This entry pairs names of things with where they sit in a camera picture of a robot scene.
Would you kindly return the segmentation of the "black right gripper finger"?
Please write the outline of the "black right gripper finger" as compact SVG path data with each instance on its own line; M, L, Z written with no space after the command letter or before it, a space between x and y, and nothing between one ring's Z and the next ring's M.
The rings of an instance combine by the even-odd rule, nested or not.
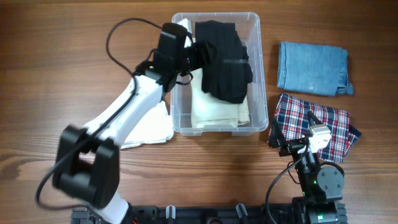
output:
M320 120L314 115L312 111L307 112L309 126L315 126L320 124Z
M286 144L285 136L275 117L272 118L271 133L268 140L269 147L278 148Z

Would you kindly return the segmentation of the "black garment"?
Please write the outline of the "black garment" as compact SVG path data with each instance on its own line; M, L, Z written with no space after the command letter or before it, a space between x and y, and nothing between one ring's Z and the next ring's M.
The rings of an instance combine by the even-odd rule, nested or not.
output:
M219 100L242 103L252 82L252 70L236 25L214 20L196 22L195 37L207 41L211 54L211 63L203 67L202 91Z

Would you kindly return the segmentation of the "cream cloth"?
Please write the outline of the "cream cloth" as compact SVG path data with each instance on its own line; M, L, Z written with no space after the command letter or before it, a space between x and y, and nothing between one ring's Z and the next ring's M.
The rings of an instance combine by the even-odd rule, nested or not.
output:
M191 72L193 80L191 122L193 128L203 128L208 125L242 126L249 123L247 95L240 104L219 100L201 89L203 68Z

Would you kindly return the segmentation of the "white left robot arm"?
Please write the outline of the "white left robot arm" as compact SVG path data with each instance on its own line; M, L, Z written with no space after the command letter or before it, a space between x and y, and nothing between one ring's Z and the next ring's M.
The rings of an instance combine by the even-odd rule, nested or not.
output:
M131 204L117 192L119 151L142 117L177 84L179 75L211 64L216 48L205 40L189 47L158 46L134 71L123 93L83 128L67 126L60 136L52 185L82 201L104 223L133 219Z

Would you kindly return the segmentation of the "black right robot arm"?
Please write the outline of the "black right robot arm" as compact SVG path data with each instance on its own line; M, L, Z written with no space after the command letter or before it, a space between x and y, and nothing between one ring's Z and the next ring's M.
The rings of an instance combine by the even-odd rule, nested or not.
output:
M298 139L286 140L276 118L272 119L269 146L279 149L279 156L292 156L288 165L271 183L266 193L265 213L268 223L347 223L343 198L345 172L333 162L320 162L317 152L331 139L329 128L309 111L308 132ZM291 169L298 175L302 196L295 197L284 210L271 208L269 197L277 181Z

